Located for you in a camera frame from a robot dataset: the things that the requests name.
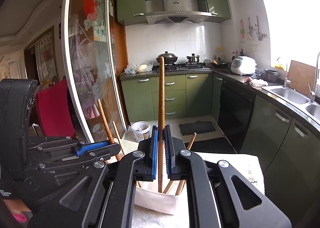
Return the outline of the chrome kitchen faucet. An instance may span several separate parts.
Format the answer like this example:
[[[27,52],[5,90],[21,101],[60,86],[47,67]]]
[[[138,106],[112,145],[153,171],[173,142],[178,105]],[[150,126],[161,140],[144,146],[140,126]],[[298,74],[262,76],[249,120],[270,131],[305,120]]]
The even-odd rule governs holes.
[[[313,81],[313,86],[310,87],[310,85],[308,85],[309,92],[311,94],[311,98],[310,98],[310,102],[311,103],[314,103],[315,99],[316,99],[317,80],[318,80],[318,75],[319,75],[319,57],[320,57],[320,52],[318,53],[317,59],[316,59],[316,70],[315,70],[315,77],[314,77],[314,81]]]

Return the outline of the brown wooden chopstick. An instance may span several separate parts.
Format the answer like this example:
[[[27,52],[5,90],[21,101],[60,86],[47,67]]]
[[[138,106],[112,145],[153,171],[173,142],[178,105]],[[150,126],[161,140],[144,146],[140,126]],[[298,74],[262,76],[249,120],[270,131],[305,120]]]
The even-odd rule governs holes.
[[[104,114],[103,107],[102,107],[100,99],[97,99],[97,103],[98,103],[99,113],[100,113],[101,118],[103,120],[103,124],[104,124],[104,128],[105,128],[108,140],[109,140],[109,142],[111,144],[115,144],[116,142],[113,140],[112,133],[111,133],[109,127],[108,127],[108,122],[106,120],[106,117],[105,117],[105,114]]]

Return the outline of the green kitchen cabinet drawers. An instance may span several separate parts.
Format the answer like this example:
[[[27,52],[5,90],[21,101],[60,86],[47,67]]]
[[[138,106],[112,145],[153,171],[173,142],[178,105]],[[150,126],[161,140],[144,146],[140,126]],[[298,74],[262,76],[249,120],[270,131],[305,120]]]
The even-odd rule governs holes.
[[[159,77],[121,80],[129,122],[158,119]],[[191,73],[165,76],[165,118],[180,119],[211,114],[213,74]]]

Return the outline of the black wok with lid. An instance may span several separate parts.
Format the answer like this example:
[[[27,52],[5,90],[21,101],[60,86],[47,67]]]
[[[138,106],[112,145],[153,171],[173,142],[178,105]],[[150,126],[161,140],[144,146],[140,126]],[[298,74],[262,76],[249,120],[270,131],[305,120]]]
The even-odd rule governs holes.
[[[165,51],[164,53],[160,54],[156,60],[158,63],[160,63],[160,58],[163,57],[164,58],[164,63],[166,65],[170,65],[170,64],[175,64],[176,61],[178,60],[178,57],[175,56],[173,53],[169,53],[168,51]]]

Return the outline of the small steel pot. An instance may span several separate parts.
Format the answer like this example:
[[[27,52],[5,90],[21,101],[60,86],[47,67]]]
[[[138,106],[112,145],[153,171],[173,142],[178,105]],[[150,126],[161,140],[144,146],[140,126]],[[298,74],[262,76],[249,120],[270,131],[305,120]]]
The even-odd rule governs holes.
[[[200,62],[200,56],[196,55],[195,53],[192,53],[191,56],[187,56],[188,63],[199,63]]]

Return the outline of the red chair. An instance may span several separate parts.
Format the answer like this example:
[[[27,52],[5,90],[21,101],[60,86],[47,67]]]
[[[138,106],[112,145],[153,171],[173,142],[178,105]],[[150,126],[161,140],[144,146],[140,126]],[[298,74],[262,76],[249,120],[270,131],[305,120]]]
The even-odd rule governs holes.
[[[75,136],[67,100],[68,85],[63,79],[36,94],[36,110],[44,136]]]

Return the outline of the light wooden chopstick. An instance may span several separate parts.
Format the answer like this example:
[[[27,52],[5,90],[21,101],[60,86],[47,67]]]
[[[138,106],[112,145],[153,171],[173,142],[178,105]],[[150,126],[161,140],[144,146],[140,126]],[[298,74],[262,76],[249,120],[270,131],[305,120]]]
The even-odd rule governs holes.
[[[120,135],[119,135],[119,132],[118,132],[116,123],[115,123],[114,121],[112,121],[112,124],[113,124],[114,131],[115,131],[115,133],[116,133],[117,141],[118,141],[118,143],[119,143],[119,145],[120,145],[121,152],[122,152],[123,156],[125,156],[126,153],[125,153],[125,151],[124,151],[124,149],[123,149],[123,146],[122,146],[122,144],[121,144],[121,138],[120,138]],[[140,181],[137,181],[137,184],[138,184],[138,187],[140,187],[140,188],[142,187]]]

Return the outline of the dark floor mat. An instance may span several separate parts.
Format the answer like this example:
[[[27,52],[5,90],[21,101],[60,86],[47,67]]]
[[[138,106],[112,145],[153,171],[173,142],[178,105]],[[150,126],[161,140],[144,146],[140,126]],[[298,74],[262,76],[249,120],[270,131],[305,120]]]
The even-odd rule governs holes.
[[[192,135],[193,133],[203,134],[216,131],[211,121],[196,121],[193,123],[180,124],[179,128],[183,136]]]

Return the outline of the gas stove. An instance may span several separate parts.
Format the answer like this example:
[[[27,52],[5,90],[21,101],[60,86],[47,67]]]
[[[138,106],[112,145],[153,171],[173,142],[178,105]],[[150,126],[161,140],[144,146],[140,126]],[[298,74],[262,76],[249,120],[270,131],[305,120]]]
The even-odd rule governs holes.
[[[165,72],[174,71],[209,71],[210,68],[202,63],[165,64]]]

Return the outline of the steel range hood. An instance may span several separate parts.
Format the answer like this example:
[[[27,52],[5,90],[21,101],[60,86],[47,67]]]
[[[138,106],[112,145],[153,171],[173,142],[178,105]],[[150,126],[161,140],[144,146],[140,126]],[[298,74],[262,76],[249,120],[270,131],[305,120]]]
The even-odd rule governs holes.
[[[213,14],[206,0],[145,0],[148,24],[200,24]]]

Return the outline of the white rice cooker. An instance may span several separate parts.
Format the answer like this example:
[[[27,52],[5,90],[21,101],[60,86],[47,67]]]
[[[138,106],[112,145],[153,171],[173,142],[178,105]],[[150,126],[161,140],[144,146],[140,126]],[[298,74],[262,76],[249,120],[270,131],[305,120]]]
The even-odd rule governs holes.
[[[256,67],[256,61],[248,56],[238,56],[231,63],[231,71],[238,75],[252,75]]]

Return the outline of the wooden cutting board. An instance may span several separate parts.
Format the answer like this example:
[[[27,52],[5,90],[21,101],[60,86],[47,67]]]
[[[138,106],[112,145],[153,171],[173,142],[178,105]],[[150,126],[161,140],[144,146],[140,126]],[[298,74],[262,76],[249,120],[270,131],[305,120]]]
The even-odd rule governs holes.
[[[310,98],[309,88],[313,88],[315,73],[316,68],[314,66],[291,60],[288,73],[289,87]]]

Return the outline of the grey patterned tablecloth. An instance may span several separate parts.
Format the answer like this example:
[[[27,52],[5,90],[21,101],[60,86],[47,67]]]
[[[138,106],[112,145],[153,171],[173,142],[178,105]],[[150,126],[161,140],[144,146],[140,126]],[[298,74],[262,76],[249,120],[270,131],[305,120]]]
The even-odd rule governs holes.
[[[132,227],[190,227],[186,190],[180,195],[136,189]]]

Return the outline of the stainless steel sink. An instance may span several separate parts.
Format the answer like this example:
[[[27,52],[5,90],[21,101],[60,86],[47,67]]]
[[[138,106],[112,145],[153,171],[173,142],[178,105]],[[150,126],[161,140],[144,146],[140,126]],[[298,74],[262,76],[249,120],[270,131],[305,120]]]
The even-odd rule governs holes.
[[[310,98],[307,96],[283,86],[264,86],[262,89],[285,100],[319,123],[319,104],[316,102],[311,102]]]

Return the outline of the white plastic bucket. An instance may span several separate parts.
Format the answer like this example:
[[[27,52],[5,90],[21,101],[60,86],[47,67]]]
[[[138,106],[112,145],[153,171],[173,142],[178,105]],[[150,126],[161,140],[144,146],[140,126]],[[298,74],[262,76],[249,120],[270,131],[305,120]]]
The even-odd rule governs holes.
[[[138,121],[131,125],[133,135],[137,142],[150,138],[150,124],[146,121]]]

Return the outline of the glass sliding door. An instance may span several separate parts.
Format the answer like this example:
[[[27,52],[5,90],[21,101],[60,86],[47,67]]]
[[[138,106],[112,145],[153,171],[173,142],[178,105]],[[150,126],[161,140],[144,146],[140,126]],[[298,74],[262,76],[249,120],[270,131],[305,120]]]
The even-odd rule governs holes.
[[[87,142],[126,132],[120,101],[116,0],[63,0],[62,42],[68,88]]]

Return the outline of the white plastic utensil holder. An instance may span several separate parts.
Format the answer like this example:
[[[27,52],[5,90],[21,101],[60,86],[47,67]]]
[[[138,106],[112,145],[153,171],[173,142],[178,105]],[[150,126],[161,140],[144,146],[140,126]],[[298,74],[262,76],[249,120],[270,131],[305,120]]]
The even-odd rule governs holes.
[[[191,185],[198,190],[196,195],[201,192],[211,192],[209,186],[209,178],[206,174],[205,161],[209,163],[218,163],[220,160],[226,161],[230,166],[234,167],[242,174],[253,186],[261,193],[265,193],[264,177],[261,170],[259,159],[257,156],[246,154],[221,154],[221,153],[192,153],[191,156],[183,158],[183,162],[187,163],[187,169],[190,171]],[[155,182],[144,185],[142,189],[155,191]]]

